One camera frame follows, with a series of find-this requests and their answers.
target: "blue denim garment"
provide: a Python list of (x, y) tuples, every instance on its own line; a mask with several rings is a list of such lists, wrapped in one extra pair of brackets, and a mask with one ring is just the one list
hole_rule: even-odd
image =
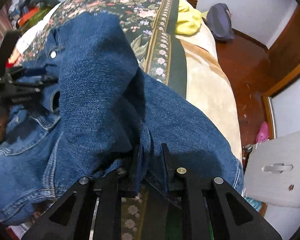
[(23, 66), (44, 67), (59, 83), (44, 89), (41, 104), (10, 113), (0, 145), (5, 225), (24, 222), (36, 203), (60, 197), (80, 177), (120, 167), (137, 143), (144, 147), (139, 181), (145, 177), (163, 194), (161, 143), (182, 167), (201, 177), (221, 176), (242, 191), (242, 166), (229, 143), (199, 109), (138, 67), (115, 16), (83, 13), (53, 29), (37, 60)]

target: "baseboard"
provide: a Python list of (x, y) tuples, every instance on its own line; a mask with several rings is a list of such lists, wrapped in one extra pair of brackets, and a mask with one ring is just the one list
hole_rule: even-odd
[(266, 45), (264, 45), (263, 43), (261, 43), (260, 41), (257, 41), (255, 38), (252, 38), (251, 36), (245, 34), (245, 33), (242, 33), (234, 28), (233, 29), (233, 32), (234, 34), (238, 35), (238, 36), (241, 36), (242, 38), (248, 40), (248, 41), (251, 41), (253, 42), (254, 44), (258, 45), (259, 47), (263, 48), (265, 50), (265, 52), (268, 51), (268, 47)]

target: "triangular cutout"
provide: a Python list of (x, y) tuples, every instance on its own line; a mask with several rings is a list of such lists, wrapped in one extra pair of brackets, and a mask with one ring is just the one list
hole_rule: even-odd
[(66, 226), (69, 222), (70, 215), (77, 197), (73, 193), (67, 200), (53, 213), (49, 218), (52, 222)]
[(231, 193), (226, 193), (226, 198), (234, 218), (234, 223), (237, 226), (252, 221), (253, 216)]

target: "white button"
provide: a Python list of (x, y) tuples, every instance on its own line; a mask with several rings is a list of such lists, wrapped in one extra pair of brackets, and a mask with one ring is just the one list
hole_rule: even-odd
[(50, 54), (50, 57), (51, 57), (51, 58), (55, 58), (55, 57), (56, 57), (56, 55), (57, 55), (57, 54), (56, 54), (56, 52), (55, 52), (55, 51), (53, 51), (53, 52), (51, 52), (51, 54)]

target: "white cloth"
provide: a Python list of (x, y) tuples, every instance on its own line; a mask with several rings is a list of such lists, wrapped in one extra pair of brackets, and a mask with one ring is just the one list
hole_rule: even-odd
[(39, 21), (35, 26), (31, 27), (26, 31), (25, 34), (21, 36), (16, 44), (16, 48), (20, 54), (24, 53), (26, 49), (28, 49), (35, 36), (47, 25), (52, 14), (57, 10), (60, 4), (61, 3), (58, 3), (55, 7), (53, 7), (41, 21)]

